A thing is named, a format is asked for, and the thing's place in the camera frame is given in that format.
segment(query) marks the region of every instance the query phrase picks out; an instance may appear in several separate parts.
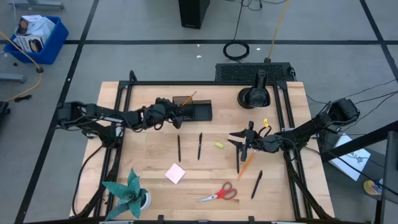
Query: red scissors handle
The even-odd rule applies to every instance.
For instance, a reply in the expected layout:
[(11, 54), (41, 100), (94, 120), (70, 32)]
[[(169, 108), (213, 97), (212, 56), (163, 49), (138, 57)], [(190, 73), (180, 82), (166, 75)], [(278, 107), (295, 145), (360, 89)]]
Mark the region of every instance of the red scissors handle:
[(237, 194), (238, 191), (232, 188), (232, 184), (230, 182), (226, 182), (223, 185), (223, 188), (219, 192), (217, 192), (217, 198), (229, 200), (234, 198)]

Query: pen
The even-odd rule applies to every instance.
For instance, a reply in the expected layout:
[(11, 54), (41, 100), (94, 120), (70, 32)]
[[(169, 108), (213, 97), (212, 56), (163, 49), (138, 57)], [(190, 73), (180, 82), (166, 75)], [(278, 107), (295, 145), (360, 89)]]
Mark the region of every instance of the pen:
[(257, 190), (257, 187), (258, 187), (259, 182), (261, 180), (261, 177), (262, 177), (262, 171), (260, 171), (260, 173), (259, 173), (259, 177), (257, 178), (256, 185), (254, 186), (254, 189), (253, 189), (253, 193), (251, 194), (251, 198), (252, 199), (254, 198), (254, 195), (256, 194), (256, 190)]
[(177, 140), (178, 140), (178, 161), (181, 162), (180, 135), (177, 136)]
[(239, 174), (239, 147), (236, 146), (236, 171)]
[(202, 136), (202, 133), (200, 133), (200, 135), (199, 135), (199, 150), (198, 150), (198, 160), (200, 159), (201, 136)]

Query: artificial plant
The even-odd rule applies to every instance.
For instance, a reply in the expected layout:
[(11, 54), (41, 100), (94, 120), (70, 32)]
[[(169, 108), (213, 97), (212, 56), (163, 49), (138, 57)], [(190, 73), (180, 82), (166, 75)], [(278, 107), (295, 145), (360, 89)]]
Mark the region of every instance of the artificial plant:
[(117, 205), (108, 213), (106, 220), (112, 220), (127, 210), (130, 210), (135, 217), (139, 218), (141, 202), (144, 200), (147, 190), (140, 188), (139, 177), (133, 169), (130, 171), (127, 186), (116, 182), (102, 182), (102, 184), (109, 192), (119, 198)]

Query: scissors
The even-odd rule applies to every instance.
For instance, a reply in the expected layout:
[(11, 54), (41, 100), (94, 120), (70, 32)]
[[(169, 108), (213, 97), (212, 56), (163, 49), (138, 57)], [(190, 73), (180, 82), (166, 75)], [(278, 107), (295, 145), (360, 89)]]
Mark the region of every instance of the scissors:
[(211, 195), (209, 197), (205, 197), (202, 199), (199, 199), (197, 202), (206, 202), (208, 200), (214, 200), (214, 199), (219, 199), (223, 198), (224, 200), (229, 200), (234, 198), (238, 194), (238, 191), (236, 189), (232, 188), (232, 184), (230, 182), (226, 182), (223, 185), (223, 188), (217, 192), (215, 195)]

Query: black computer tower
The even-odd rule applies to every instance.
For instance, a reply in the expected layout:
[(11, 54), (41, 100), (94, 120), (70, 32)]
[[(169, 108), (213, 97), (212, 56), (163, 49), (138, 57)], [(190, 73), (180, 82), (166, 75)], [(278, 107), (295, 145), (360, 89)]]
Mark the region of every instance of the black computer tower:
[(181, 26), (200, 29), (210, 0), (178, 0)]

